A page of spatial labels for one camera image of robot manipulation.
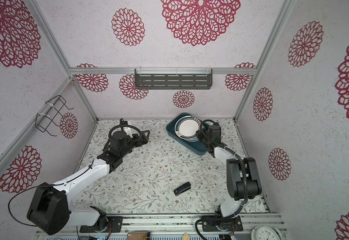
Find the green red rim plate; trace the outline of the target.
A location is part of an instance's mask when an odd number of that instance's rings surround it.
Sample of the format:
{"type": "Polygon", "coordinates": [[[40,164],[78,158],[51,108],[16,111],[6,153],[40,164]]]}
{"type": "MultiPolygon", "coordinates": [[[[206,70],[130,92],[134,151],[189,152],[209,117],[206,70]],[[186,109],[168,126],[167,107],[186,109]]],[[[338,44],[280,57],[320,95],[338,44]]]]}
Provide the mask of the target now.
{"type": "Polygon", "coordinates": [[[174,125],[175,134],[182,140],[198,142],[196,132],[201,128],[201,120],[195,116],[181,117],[174,125]]]}

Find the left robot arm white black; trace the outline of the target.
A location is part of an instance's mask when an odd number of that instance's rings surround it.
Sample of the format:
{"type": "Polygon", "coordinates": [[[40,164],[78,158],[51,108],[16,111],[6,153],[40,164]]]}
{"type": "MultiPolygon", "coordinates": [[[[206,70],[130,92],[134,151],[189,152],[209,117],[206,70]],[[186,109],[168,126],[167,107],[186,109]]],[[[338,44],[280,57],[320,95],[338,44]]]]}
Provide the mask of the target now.
{"type": "Polygon", "coordinates": [[[27,219],[48,235],[54,235],[65,227],[87,226],[95,232],[109,227],[105,211],[90,206],[86,209],[70,208],[69,203],[85,187],[112,173],[133,149],[149,142],[150,131],[138,130],[132,134],[130,125],[112,128],[103,152],[86,168],[50,185],[43,183],[33,195],[27,219]]]}

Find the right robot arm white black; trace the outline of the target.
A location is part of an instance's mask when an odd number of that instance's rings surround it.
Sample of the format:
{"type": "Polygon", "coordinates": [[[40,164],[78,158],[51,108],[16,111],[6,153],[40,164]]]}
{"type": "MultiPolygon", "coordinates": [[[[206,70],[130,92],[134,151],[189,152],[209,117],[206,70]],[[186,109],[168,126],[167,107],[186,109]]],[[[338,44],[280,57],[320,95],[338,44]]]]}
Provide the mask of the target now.
{"type": "Polygon", "coordinates": [[[198,140],[209,154],[226,166],[226,187],[229,198],[217,210],[219,218],[232,218],[238,215],[249,200],[259,196],[262,186],[254,158],[242,158],[221,141],[219,123],[206,120],[196,131],[198,140]]]}

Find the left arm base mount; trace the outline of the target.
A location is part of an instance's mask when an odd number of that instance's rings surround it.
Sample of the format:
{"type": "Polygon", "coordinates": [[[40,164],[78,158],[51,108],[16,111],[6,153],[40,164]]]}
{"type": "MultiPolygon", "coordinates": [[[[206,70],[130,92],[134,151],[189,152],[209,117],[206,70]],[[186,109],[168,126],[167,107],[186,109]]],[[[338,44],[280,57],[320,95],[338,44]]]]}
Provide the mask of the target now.
{"type": "Polygon", "coordinates": [[[92,226],[81,226],[79,229],[80,233],[120,233],[123,217],[107,216],[106,212],[90,206],[92,210],[99,213],[99,217],[92,226]]]}

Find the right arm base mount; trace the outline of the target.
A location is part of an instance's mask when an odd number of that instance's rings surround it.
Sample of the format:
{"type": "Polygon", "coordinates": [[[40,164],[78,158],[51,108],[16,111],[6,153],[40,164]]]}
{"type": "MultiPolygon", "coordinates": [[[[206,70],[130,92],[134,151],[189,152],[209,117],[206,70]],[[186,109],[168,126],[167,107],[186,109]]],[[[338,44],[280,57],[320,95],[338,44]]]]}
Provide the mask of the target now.
{"type": "Polygon", "coordinates": [[[243,225],[239,216],[231,219],[216,220],[216,217],[201,217],[204,232],[242,232],[243,225]]]}

